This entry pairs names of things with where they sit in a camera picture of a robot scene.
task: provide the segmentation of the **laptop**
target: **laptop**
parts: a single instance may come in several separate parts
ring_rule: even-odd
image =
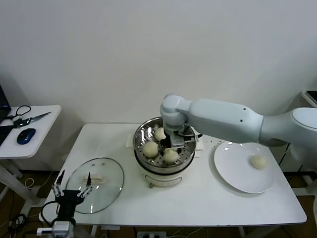
[[[11,107],[0,85],[0,123],[11,112]]]

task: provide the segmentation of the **computer mouse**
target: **computer mouse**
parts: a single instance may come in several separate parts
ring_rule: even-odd
[[[31,140],[31,138],[35,134],[35,131],[36,130],[34,128],[27,128],[21,131],[18,135],[18,138],[16,139],[16,142],[18,142],[18,144],[20,145],[25,145]]]

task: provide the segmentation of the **white wall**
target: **white wall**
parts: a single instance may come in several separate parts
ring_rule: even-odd
[[[171,92],[277,113],[317,79],[316,9],[315,0],[3,0],[0,83],[14,105],[62,106],[61,153],[85,122],[143,122]]]

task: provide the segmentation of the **small white table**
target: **small white table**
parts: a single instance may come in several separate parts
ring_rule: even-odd
[[[17,109],[18,107],[12,108],[10,115],[15,115]],[[10,160],[27,159],[34,156],[40,148],[43,140],[45,139],[52,125],[56,121],[60,111],[61,107],[59,105],[31,107],[31,111],[23,115],[22,119],[36,117],[47,112],[51,113],[27,126],[12,129],[10,134],[0,145],[0,162],[5,167],[4,168],[0,165],[0,182],[7,185],[7,187],[1,193],[0,197],[4,196],[4,194],[8,190],[8,187],[11,188],[13,191],[15,191],[17,194],[19,194],[22,198],[26,200],[24,207],[22,209],[22,213],[24,214],[27,214],[31,207],[41,206],[43,200],[40,200],[36,196],[36,189],[32,190],[31,192],[23,184],[21,184],[19,180],[16,179],[16,177],[22,177],[22,174],[13,165],[13,163],[10,162]],[[11,120],[4,120],[0,125],[13,125],[13,122]],[[16,142],[18,134],[27,128],[35,128],[36,132],[29,143],[25,145],[20,145]]]
[[[62,170],[62,187],[82,163],[99,157],[118,161],[125,181],[121,194],[108,208],[95,214],[75,213],[78,224],[117,226],[260,226],[303,223],[307,217],[278,164],[276,180],[263,194],[247,194],[229,186],[213,165],[218,139],[203,136],[205,149],[174,187],[149,188],[141,178],[127,137],[137,124],[86,124]],[[54,200],[51,191],[46,202]],[[45,208],[48,221],[56,218],[56,205]]]

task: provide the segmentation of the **robotic arm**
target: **robotic arm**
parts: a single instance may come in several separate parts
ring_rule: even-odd
[[[160,114],[173,147],[184,146],[184,138],[179,134],[192,126],[199,133],[234,143],[255,142],[265,146],[291,143],[317,148],[317,109],[314,108],[262,116],[240,104],[210,99],[187,101],[168,95],[161,104]]]

